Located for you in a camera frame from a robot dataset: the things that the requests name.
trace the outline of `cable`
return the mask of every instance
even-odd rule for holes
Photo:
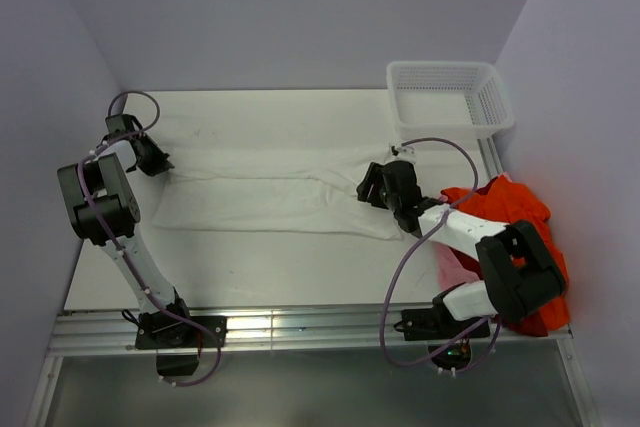
[[[211,332],[209,329],[207,329],[204,325],[200,325],[197,322],[192,321],[191,319],[187,319],[187,318],[182,317],[180,315],[176,315],[173,312],[169,312],[167,309],[164,308],[162,303],[153,295],[153,293],[151,293],[151,289],[149,289],[149,286],[147,286],[145,284],[144,279],[142,279],[142,277],[140,276],[140,273],[138,272],[138,269],[136,268],[135,263],[133,262],[133,260],[129,257],[128,252],[126,251],[126,249],[124,249],[122,247],[122,244],[120,244],[120,242],[118,242],[118,239],[116,238],[115,234],[111,230],[111,227],[109,227],[109,224],[107,224],[105,218],[102,216],[102,213],[100,213],[100,210],[98,209],[95,201],[93,200],[93,196],[91,195],[91,193],[89,192],[89,189],[87,187],[87,182],[86,182],[86,180],[84,178],[84,166],[85,166],[85,164],[87,164],[88,162],[96,159],[110,145],[115,144],[116,142],[120,142],[121,140],[129,139],[131,137],[135,137],[136,135],[140,135],[141,133],[148,131],[150,128],[152,128],[154,125],[156,125],[158,123],[158,119],[160,118],[160,105],[158,104],[158,101],[155,98],[153,98],[151,95],[147,94],[146,92],[141,92],[141,91],[137,91],[137,90],[128,90],[126,92],[121,92],[120,94],[116,95],[113,98],[113,100],[111,101],[111,104],[109,105],[109,110],[108,110],[108,114],[109,115],[111,115],[111,111],[112,111],[113,106],[115,105],[116,101],[118,99],[120,99],[121,97],[123,97],[124,95],[128,95],[128,94],[138,94],[138,95],[142,95],[142,96],[147,97],[148,99],[150,99],[151,102],[153,102],[153,104],[156,107],[156,116],[155,116],[155,118],[153,119],[153,121],[148,126],[143,127],[140,130],[137,130],[137,131],[134,131],[134,132],[129,132],[127,134],[121,135],[120,137],[112,139],[110,141],[103,141],[102,144],[100,144],[100,146],[95,149],[95,151],[91,151],[90,152],[91,155],[88,155],[87,157],[84,157],[82,160],[80,160],[80,162],[78,162],[78,166],[77,166],[77,169],[76,169],[76,172],[77,172],[77,175],[78,175],[78,181],[80,183],[80,189],[82,189],[82,193],[83,193],[83,195],[84,195],[84,197],[85,197],[85,199],[87,201],[87,204],[89,204],[89,208],[95,214],[96,219],[98,220],[98,223],[100,224],[100,226],[102,227],[104,232],[107,234],[107,237],[109,237],[109,240],[111,242],[113,242],[113,245],[115,246],[116,250],[120,253],[120,255],[122,255],[122,259],[124,260],[125,264],[129,268],[129,270],[131,271],[131,275],[133,275],[133,277],[136,279],[136,282],[140,286],[140,289],[149,298],[149,301],[151,302],[151,304],[156,309],[158,309],[158,311],[162,312],[167,317],[170,317],[170,318],[172,318],[174,320],[177,320],[178,322],[182,322],[184,324],[190,325],[191,327],[194,327],[194,328],[198,329],[199,331],[201,331],[203,334],[208,335],[209,337],[211,337],[215,342],[218,342],[218,339],[214,335],[214,333]],[[220,349],[220,347],[218,347],[216,360],[215,360],[213,366],[211,367],[211,369],[209,369],[209,371],[206,374],[204,374],[202,377],[199,377],[199,378],[197,378],[195,380],[186,381],[186,382],[183,382],[183,381],[178,382],[178,381],[175,381],[173,379],[166,378],[166,377],[162,377],[162,380],[164,382],[168,383],[168,384],[171,384],[174,387],[190,387],[192,385],[198,385],[198,384],[204,382],[205,380],[207,380],[209,377],[211,377],[213,375],[213,373],[218,368],[218,365],[220,365],[221,357],[222,357],[222,350]]]
[[[387,323],[387,315],[389,313],[389,305],[391,304],[391,296],[393,295],[393,291],[396,288],[396,284],[398,283],[398,279],[400,278],[400,274],[404,270],[405,265],[407,264],[407,262],[409,261],[411,256],[415,253],[415,251],[418,250],[418,248],[420,248],[420,246],[422,244],[424,244],[427,240],[429,240],[429,238],[431,238],[431,236],[433,236],[433,234],[435,234],[440,228],[442,228],[442,226],[444,226],[444,224],[447,222],[447,219],[449,218],[449,214],[451,213],[451,209],[455,208],[457,205],[461,204],[462,202],[465,202],[465,201],[469,200],[471,198],[471,196],[473,196],[473,194],[478,189],[478,181],[479,181],[478,169],[476,168],[476,164],[473,162],[473,159],[467,153],[467,151],[465,151],[462,147],[460,147],[455,142],[453,142],[451,140],[443,139],[443,138],[440,138],[440,137],[422,137],[422,138],[419,138],[419,139],[413,139],[413,140],[409,140],[407,142],[403,142],[401,145],[402,145],[402,147],[407,147],[409,145],[418,144],[418,143],[421,143],[421,142],[440,142],[440,143],[443,143],[443,144],[450,145],[451,147],[456,149],[458,152],[460,152],[464,156],[464,158],[467,160],[467,162],[469,162],[469,165],[471,166],[471,170],[473,171],[473,187],[471,188],[471,190],[469,191],[469,193],[467,195],[465,195],[461,199],[453,202],[449,206],[449,208],[447,210],[445,210],[445,212],[443,213],[442,218],[440,219],[440,221],[429,232],[427,232],[422,237],[420,237],[416,241],[416,243],[414,243],[411,246],[411,248],[407,251],[407,253],[404,254],[404,257],[402,257],[402,259],[400,260],[400,263],[398,264],[398,267],[396,268],[396,271],[394,272],[393,277],[391,278],[391,283],[389,284],[389,288],[387,289],[387,294],[385,296],[384,303],[382,304],[382,314],[380,315],[380,325],[379,325],[378,334],[379,334],[379,337],[380,337],[380,348],[382,349],[382,353],[384,354],[385,359],[387,359],[387,361],[390,364],[395,365],[396,367],[413,367],[413,366],[416,366],[416,365],[420,365],[420,364],[422,364],[424,362],[427,362],[427,361],[433,359],[434,357],[436,357],[437,355],[440,355],[442,352],[444,352],[446,349],[451,347],[457,341],[459,341],[460,339],[463,339],[464,337],[468,336],[475,329],[477,329],[482,324],[484,324],[485,322],[488,322],[490,320],[489,317],[481,318],[477,322],[474,322],[473,325],[471,325],[470,327],[464,329],[462,332],[460,332],[458,335],[456,335],[453,339],[449,340],[444,345],[438,347],[433,352],[431,352],[431,353],[429,353],[429,354],[427,354],[427,355],[425,355],[423,357],[420,357],[418,359],[415,359],[415,360],[411,360],[411,361],[408,361],[408,362],[407,361],[396,360],[393,357],[391,357],[391,354],[387,350],[387,344],[386,344],[386,341],[385,341],[384,333],[385,333],[385,327],[386,327],[386,323]],[[487,349],[487,352],[485,352],[477,361],[475,361],[472,364],[468,365],[464,369],[460,369],[458,372],[469,370],[469,369],[475,367],[476,365],[478,365],[478,363],[480,363],[486,357],[487,353],[493,349],[493,346],[495,345],[495,342],[496,342],[496,340],[498,338],[498,334],[499,333],[500,333],[500,324],[498,324],[498,326],[496,328],[496,331],[494,333],[493,339],[491,340],[491,343],[489,344],[489,348]]]

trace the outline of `white table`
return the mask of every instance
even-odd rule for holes
[[[397,143],[385,90],[159,92],[162,116],[150,132],[163,148],[330,149]],[[130,96],[126,112],[143,124],[147,99]],[[465,142],[487,182],[476,141]],[[453,149],[429,145],[417,169],[423,193],[470,186]],[[341,234],[176,231],[150,220],[164,176],[129,175],[142,212],[142,236],[158,267],[191,308],[379,304],[398,261],[415,241]],[[440,292],[427,244],[414,255],[394,302],[429,302]],[[85,242],[65,304],[68,311],[136,308],[133,293],[98,247]]]

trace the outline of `metal frame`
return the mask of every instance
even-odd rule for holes
[[[502,165],[492,139],[479,140],[480,152],[489,178],[502,173]],[[407,345],[392,328],[404,308],[430,304],[392,305],[387,319],[387,344]],[[380,305],[282,307],[263,309],[200,309],[193,315],[228,317],[225,351],[282,351],[375,347],[378,341]],[[58,374],[64,357],[101,355],[156,355],[157,351],[134,348],[136,328],[120,312],[67,312],[58,317],[26,425],[40,427],[46,422]],[[474,342],[486,343],[488,339]],[[556,342],[575,398],[582,424],[601,425],[586,379],[575,355],[569,327],[548,337],[526,337],[503,330],[502,342]],[[162,353],[178,353],[162,350]],[[194,353],[181,349],[179,353]]]

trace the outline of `red cloth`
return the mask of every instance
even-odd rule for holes
[[[469,189],[452,187],[442,191],[447,196],[447,202],[453,203],[469,193]],[[457,209],[467,214],[475,215],[496,222],[512,223],[517,220],[528,220],[535,227],[549,252],[553,256],[558,268],[569,284],[569,275],[564,256],[551,240],[551,230],[547,221],[551,212],[538,198],[533,195],[524,184],[511,182],[506,176],[493,179],[485,187],[478,189],[473,196],[457,206]],[[480,264],[477,260],[454,250],[462,266],[478,274],[482,278]],[[507,325],[510,329],[522,334],[544,337],[549,330],[556,330],[569,322],[569,309],[563,297],[556,298],[542,306],[538,312],[530,315],[522,322]]]

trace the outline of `basket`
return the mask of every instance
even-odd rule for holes
[[[392,62],[387,88],[403,140],[486,139],[513,126],[498,72],[484,62]]]

